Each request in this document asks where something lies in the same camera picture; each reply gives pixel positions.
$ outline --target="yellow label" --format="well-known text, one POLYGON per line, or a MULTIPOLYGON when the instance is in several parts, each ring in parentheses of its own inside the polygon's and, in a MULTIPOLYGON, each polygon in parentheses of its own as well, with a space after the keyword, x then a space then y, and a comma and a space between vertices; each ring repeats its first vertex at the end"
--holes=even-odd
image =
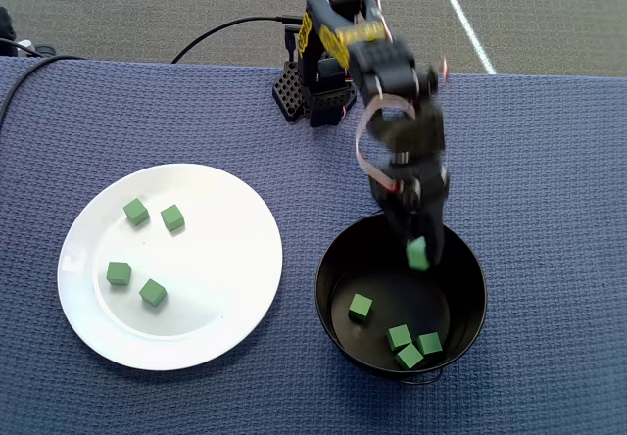
POLYGON ((335 33, 340 42, 348 46, 358 41, 382 40, 385 38, 385 26, 382 21, 365 21, 348 28, 338 28, 335 33))
POLYGON ((349 66, 348 45, 358 41, 373 41, 385 38, 385 26, 381 21, 369 21, 351 26, 338 28, 335 33, 323 25, 320 28, 320 41, 326 51, 333 55, 342 68, 349 66))
POLYGON ((301 25, 301 29, 298 32, 298 54, 303 57, 303 53, 305 53, 305 49, 307 48, 307 43, 310 39, 310 31, 312 30, 312 18, 310 15, 305 12, 303 16, 303 24, 301 25))
POLYGON ((320 41, 326 51, 337 59, 342 68, 349 66, 349 50, 326 25, 320 28, 320 41))

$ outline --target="white line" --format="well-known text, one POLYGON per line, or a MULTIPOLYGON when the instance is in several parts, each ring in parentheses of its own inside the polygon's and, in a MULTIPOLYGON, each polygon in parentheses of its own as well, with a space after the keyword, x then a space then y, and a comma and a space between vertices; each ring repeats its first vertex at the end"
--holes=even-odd
POLYGON ((472 43, 472 46, 474 47, 474 51, 477 52, 477 55, 479 56, 481 63, 483 63, 483 67, 486 69, 486 73, 496 74, 497 72, 494 71, 494 67, 492 66, 492 63, 490 63, 490 59, 488 58, 488 55, 486 55, 486 52, 483 49, 483 46, 481 46, 481 43, 479 43, 479 39, 477 38, 477 35, 475 35, 474 31, 472 30, 472 27, 470 26, 470 22, 468 21, 466 16, 463 14, 463 10, 461 9, 461 5, 459 4, 458 0, 449 0, 449 1, 451 1, 451 5, 453 6, 455 13, 458 15, 459 21, 461 22, 461 26, 463 26, 463 29, 466 30, 466 34, 468 35, 468 38, 470 38, 470 43, 472 43))

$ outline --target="bowl handle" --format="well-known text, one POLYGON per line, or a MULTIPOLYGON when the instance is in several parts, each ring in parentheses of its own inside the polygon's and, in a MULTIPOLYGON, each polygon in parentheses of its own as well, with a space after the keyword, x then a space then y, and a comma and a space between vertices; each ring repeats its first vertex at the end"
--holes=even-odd
POLYGON ((427 384, 435 383, 438 379, 440 379, 442 377, 442 371, 444 371, 444 369, 440 368, 438 370, 438 374, 435 375, 435 377, 427 379, 426 381, 407 381, 405 379, 399 379, 397 380, 397 382, 407 384, 409 386, 425 386, 427 384))

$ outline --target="table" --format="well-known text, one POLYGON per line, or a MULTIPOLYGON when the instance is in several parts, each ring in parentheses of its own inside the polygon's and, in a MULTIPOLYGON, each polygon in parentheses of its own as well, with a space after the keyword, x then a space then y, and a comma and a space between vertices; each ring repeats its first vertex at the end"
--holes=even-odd
MULTIPOLYGON (((33 60, 0 59, 0 98, 33 60)), ((314 305, 325 248, 377 210, 338 127, 288 124, 279 69, 61 61, 20 89, 0 133, 0 432, 624 433, 627 79, 455 74, 441 95, 446 224, 488 283, 483 331, 443 379, 353 367, 314 305), (265 199, 284 247, 274 303, 221 358, 164 373, 87 348, 57 297, 58 255, 103 188, 198 163, 265 199)))

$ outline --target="black bowl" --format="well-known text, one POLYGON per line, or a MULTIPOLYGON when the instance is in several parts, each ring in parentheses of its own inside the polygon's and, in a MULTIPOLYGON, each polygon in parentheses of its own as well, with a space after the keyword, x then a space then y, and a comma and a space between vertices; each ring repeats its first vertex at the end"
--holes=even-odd
POLYGON ((408 268, 405 244, 383 215, 364 218, 331 243, 315 281, 315 302, 324 330, 356 366, 391 379, 438 371, 474 343, 486 317, 483 271, 470 248, 449 228, 439 265, 427 272, 408 268), (348 317, 356 293, 372 300, 365 322, 348 317), (390 327, 406 324, 415 342, 438 332, 443 351, 403 371, 387 342, 390 327))

